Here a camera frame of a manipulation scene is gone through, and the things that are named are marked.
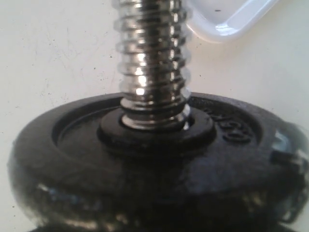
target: chrome threaded bar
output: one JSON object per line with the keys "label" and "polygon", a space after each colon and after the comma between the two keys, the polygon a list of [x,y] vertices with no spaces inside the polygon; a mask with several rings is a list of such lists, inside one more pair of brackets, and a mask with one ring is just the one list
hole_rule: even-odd
{"label": "chrome threaded bar", "polygon": [[113,5],[120,16],[119,71],[125,76],[122,122],[147,131],[182,129],[190,114],[184,0],[113,0]]}

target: white plastic tray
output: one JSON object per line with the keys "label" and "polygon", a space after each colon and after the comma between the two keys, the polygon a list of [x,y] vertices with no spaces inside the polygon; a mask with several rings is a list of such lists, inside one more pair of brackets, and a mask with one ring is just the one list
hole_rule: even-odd
{"label": "white plastic tray", "polygon": [[224,43],[251,28],[278,0],[187,0],[189,28],[201,39]]}

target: cast iron weight plate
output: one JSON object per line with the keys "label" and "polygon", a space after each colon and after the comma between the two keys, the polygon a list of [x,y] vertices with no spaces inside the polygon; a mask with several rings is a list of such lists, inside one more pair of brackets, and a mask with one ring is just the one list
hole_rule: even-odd
{"label": "cast iron weight plate", "polygon": [[[168,146],[153,152],[152,143],[124,143],[126,133],[140,139],[139,131],[101,137],[108,135],[101,119],[119,108],[120,99],[112,94],[63,105],[18,136],[9,162],[11,184],[37,225],[115,232],[239,230],[258,221],[275,224],[302,206],[300,196],[307,198],[308,162],[297,152],[308,153],[308,142],[275,115],[237,100],[193,94],[189,104],[210,115],[215,133],[194,146],[179,144],[174,154]],[[208,119],[194,124],[203,122],[209,125]]]}

